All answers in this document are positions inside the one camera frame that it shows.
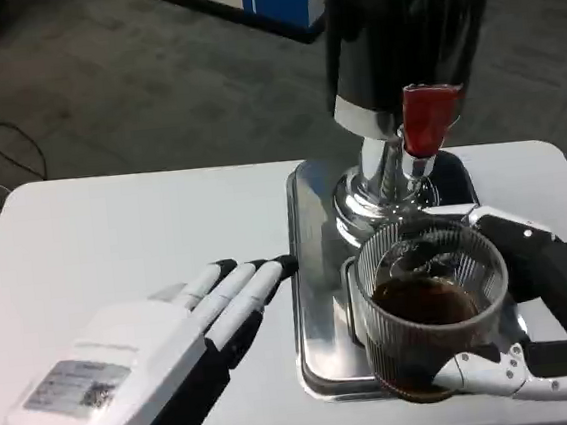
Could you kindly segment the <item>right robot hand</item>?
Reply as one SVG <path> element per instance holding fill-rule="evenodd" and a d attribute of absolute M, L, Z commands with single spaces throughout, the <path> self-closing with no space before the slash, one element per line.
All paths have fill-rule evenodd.
<path fill-rule="evenodd" d="M 547 226 L 494 207 L 473 207 L 461 220 L 502 254 L 515 303 L 540 298 L 567 334 L 567 241 Z M 507 348 L 488 343 L 457 352 L 433 382 L 469 394 L 564 401 L 567 339 L 539 342 L 521 330 Z"/>

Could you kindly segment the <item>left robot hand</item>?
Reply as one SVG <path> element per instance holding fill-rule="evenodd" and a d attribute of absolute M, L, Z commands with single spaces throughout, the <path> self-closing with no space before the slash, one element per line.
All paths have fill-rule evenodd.
<path fill-rule="evenodd" d="M 289 254 L 223 259 L 190 282 L 101 309 L 2 424 L 202 425 L 298 267 Z"/>

